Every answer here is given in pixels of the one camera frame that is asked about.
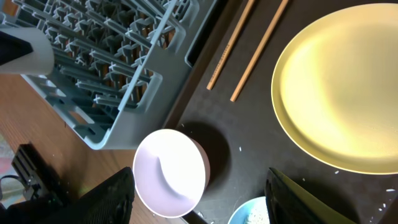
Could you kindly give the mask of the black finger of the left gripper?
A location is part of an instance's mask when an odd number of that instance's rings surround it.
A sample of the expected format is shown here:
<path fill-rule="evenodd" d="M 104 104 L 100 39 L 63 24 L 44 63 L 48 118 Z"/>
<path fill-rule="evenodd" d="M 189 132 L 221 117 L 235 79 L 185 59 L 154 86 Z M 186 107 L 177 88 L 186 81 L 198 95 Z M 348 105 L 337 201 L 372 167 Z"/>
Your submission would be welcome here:
<path fill-rule="evenodd" d="M 1 32 L 0 65 L 33 52 L 31 44 L 5 32 Z"/>

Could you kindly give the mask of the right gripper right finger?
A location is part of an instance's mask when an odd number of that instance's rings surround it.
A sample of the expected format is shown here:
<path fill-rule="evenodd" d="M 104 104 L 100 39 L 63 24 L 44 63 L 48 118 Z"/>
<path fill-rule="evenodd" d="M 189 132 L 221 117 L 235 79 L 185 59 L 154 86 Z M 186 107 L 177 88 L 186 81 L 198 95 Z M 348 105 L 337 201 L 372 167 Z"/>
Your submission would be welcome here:
<path fill-rule="evenodd" d="M 266 204 L 271 223 L 357 223 L 348 201 L 324 184 L 299 185 L 275 168 L 267 172 Z"/>

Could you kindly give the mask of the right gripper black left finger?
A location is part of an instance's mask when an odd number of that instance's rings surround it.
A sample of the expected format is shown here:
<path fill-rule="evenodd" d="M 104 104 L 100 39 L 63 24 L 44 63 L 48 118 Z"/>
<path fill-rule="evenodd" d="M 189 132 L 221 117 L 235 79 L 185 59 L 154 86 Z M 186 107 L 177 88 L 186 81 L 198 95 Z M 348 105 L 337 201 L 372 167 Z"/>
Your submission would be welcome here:
<path fill-rule="evenodd" d="M 46 219 L 49 224 L 128 224 L 134 201 L 134 176 L 125 167 Z"/>

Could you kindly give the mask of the rice and food scraps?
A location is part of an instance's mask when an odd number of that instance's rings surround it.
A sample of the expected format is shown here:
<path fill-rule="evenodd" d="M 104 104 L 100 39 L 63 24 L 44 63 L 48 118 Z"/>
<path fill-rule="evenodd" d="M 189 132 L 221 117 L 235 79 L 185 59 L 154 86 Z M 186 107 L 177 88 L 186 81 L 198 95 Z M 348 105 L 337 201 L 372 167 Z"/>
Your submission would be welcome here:
<path fill-rule="evenodd" d="M 265 205 L 255 205 L 245 219 L 245 224 L 270 224 Z"/>

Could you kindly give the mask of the light blue bowl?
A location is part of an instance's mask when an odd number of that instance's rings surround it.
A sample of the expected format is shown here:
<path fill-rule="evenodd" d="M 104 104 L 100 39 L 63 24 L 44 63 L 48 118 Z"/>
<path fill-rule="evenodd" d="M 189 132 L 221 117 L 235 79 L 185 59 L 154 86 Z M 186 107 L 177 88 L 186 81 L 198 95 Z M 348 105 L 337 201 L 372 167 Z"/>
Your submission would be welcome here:
<path fill-rule="evenodd" d="M 243 203 L 234 211 L 228 224 L 270 224 L 266 197 L 257 197 Z"/>

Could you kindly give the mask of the white paper cup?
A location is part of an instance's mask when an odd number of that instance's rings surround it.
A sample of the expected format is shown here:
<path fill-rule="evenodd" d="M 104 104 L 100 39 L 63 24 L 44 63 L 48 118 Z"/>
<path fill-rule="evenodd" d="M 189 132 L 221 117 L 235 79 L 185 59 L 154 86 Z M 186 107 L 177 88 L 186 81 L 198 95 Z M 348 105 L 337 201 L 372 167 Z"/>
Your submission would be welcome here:
<path fill-rule="evenodd" d="M 1 65 L 2 74 L 48 75 L 55 64 L 52 44 L 45 34 L 34 27 L 2 28 L 1 32 L 29 42 L 33 52 Z"/>

